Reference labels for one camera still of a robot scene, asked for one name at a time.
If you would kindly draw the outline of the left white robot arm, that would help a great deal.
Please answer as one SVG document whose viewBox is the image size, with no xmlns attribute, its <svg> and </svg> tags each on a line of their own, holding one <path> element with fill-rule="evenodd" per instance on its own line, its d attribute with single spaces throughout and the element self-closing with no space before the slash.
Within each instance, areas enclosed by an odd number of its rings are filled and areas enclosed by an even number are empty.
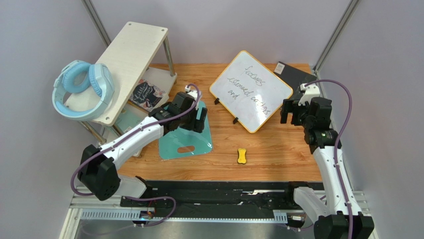
<svg viewBox="0 0 424 239">
<path fill-rule="evenodd" d="M 71 188 L 80 196 L 104 201 L 112 196 L 140 198 L 147 190 L 141 177 L 118 174 L 118 169 L 136 152 L 178 128 L 201 133 L 208 110 L 199 107 L 200 90 L 186 86 L 173 101 L 153 109 L 134 128 L 100 147 L 87 146 L 80 166 L 71 177 Z"/>
</svg>

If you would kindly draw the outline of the yellow framed whiteboard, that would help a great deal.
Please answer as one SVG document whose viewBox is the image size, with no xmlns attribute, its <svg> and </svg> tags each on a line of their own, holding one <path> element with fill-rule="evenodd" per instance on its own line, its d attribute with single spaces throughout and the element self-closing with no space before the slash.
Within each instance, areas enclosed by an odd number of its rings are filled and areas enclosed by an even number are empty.
<svg viewBox="0 0 424 239">
<path fill-rule="evenodd" d="M 255 133 L 294 90 L 242 50 L 210 85 L 209 92 L 249 133 Z"/>
</svg>

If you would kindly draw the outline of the yellow bone-shaped eraser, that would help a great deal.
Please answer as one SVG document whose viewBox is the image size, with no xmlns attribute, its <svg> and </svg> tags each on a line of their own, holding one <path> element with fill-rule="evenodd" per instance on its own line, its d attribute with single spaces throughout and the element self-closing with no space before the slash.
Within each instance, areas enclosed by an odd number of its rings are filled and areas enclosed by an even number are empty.
<svg viewBox="0 0 424 239">
<path fill-rule="evenodd" d="M 247 150 L 245 148 L 239 148 L 237 150 L 237 152 L 238 152 L 237 163 L 238 164 L 246 164 L 247 163 L 247 159 L 246 159 Z"/>
</svg>

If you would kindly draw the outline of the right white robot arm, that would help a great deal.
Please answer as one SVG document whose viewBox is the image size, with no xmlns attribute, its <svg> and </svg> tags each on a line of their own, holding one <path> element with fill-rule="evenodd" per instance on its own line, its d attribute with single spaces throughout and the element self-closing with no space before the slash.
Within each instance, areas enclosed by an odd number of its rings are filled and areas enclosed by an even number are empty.
<svg viewBox="0 0 424 239">
<path fill-rule="evenodd" d="M 326 201 L 308 186 L 296 187 L 293 200 L 313 222 L 315 238 L 367 239 L 374 231 L 374 221 L 363 214 L 352 193 L 341 143 L 336 142 L 338 133 L 330 128 L 331 111 L 331 100 L 322 97 L 305 103 L 283 101 L 280 122 L 286 123 L 292 113 L 291 123 L 304 128 L 305 142 L 319 167 Z"/>
</svg>

